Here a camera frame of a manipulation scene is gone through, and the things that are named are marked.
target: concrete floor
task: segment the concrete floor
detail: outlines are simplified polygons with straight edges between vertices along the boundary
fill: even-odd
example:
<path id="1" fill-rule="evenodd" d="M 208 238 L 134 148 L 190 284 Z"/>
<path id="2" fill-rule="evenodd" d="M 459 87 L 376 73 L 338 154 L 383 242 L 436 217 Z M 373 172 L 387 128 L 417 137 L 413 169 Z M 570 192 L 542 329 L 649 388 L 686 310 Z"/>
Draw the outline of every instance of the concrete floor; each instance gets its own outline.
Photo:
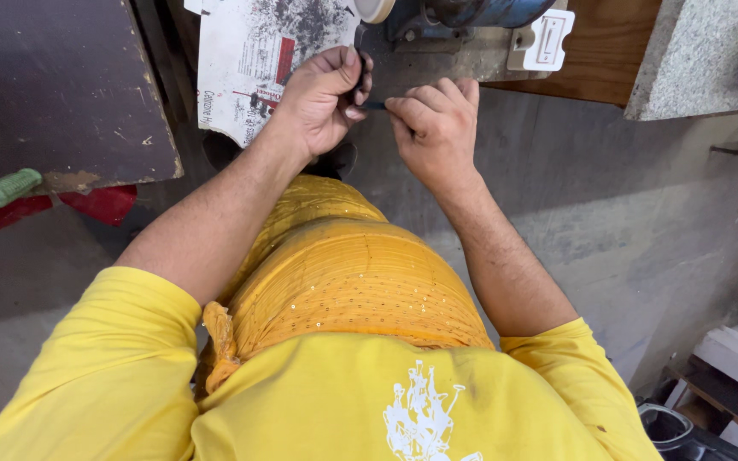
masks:
<path id="1" fill-rule="evenodd" d="M 631 122 L 599 103 L 490 89 L 481 100 L 478 168 L 632 391 L 738 318 L 738 158 L 708 152 L 738 140 L 738 115 Z M 389 128 L 373 113 L 350 133 L 361 153 L 347 182 L 467 282 L 457 236 Z M 195 136 L 179 131 L 181 152 Z M 56 207 L 0 231 L 0 409 L 129 232 L 210 176 L 182 155 L 188 175 L 139 188 L 119 229 Z"/>

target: person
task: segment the person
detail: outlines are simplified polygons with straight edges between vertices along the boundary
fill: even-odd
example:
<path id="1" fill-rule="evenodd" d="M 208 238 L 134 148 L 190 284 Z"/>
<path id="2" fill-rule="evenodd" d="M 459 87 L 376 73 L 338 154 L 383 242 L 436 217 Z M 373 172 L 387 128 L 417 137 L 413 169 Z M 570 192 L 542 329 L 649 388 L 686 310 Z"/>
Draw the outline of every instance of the person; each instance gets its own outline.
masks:
<path id="1" fill-rule="evenodd" d="M 343 182 L 299 174 L 366 116 L 343 97 L 361 72 L 353 47 L 302 64 L 252 144 L 97 275 L 0 414 L 0 459 L 659 458 L 475 169 L 477 82 L 385 105 L 502 353 L 421 239 Z"/>

